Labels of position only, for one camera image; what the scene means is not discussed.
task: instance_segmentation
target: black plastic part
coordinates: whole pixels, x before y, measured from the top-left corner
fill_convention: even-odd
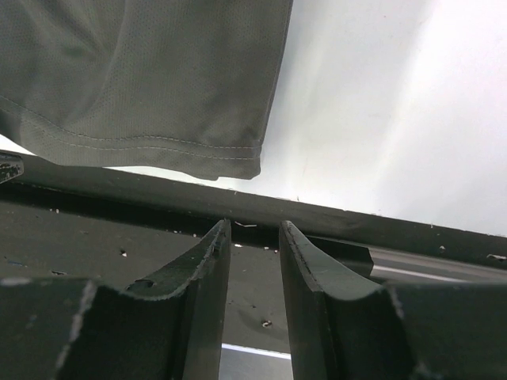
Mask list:
[[[379,285],[290,222],[280,249],[295,380],[507,378],[506,283]]]
[[[0,279],[0,378],[217,379],[230,250],[221,221],[126,291]]]
[[[0,153],[0,184],[23,174],[23,160],[12,154]]]

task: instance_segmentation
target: white background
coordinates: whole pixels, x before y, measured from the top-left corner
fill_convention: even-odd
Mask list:
[[[261,175],[128,170],[507,235],[506,64],[505,0],[294,0]]]

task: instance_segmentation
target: debris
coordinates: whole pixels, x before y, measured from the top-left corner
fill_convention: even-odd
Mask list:
[[[245,227],[245,228],[251,228],[251,227],[257,227],[257,224],[241,224],[240,222],[234,222],[238,226]]]
[[[13,265],[15,267],[26,267],[26,265],[24,265],[18,261],[12,261],[12,260],[7,260],[7,264]]]
[[[488,259],[496,259],[500,261],[501,263],[507,260],[507,256],[500,256],[500,255],[488,255],[486,256]]]

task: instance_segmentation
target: gray mesh fabric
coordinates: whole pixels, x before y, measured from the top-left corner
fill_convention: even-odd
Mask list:
[[[251,178],[292,0],[4,0],[0,133],[62,165]]]

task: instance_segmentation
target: black surface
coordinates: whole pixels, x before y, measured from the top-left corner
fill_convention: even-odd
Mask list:
[[[230,247],[219,222],[125,292],[84,279],[1,279],[0,377],[218,378]]]
[[[278,255],[272,249],[232,246],[224,343],[289,352]]]
[[[197,219],[178,217],[174,223],[174,218],[166,216],[155,218],[152,216],[154,214],[148,216],[147,211],[136,209],[133,205],[171,211],[177,215],[204,217],[200,219],[201,221],[229,218],[242,224],[257,225],[257,228],[247,229],[233,223],[235,240],[245,243],[256,241],[257,244],[260,243],[259,246],[266,245],[270,248],[278,244],[278,224],[283,220],[292,220],[307,236],[351,241],[360,245],[384,247],[492,268],[507,268],[507,261],[502,262],[489,256],[505,256],[507,252],[505,237],[253,196],[110,169],[64,167],[53,165],[38,157],[26,155],[22,157],[25,174],[11,182],[98,198],[104,202],[110,218],[114,218],[116,213],[122,218],[139,220],[139,224],[173,223],[174,229],[177,229],[177,225],[183,223],[191,226],[190,229],[197,228],[200,231],[208,229],[212,222],[202,222],[202,225]],[[0,187],[2,199],[11,199],[20,192],[17,187],[6,188],[7,186],[11,186],[11,183]],[[25,198],[29,200],[30,196],[27,194]],[[48,194],[47,197],[47,203],[50,201],[53,203],[48,208],[57,207],[57,203],[65,203],[66,207],[74,208],[76,211],[80,208],[75,204],[75,198],[64,194],[57,196]],[[110,203],[105,202],[106,200],[115,200],[119,203],[116,203],[116,206],[109,206]],[[83,205],[80,212],[85,215],[87,212],[97,211],[84,200],[80,204]],[[122,208],[131,211],[122,213]]]
[[[505,283],[385,283],[280,228],[292,369],[303,379],[503,379]]]

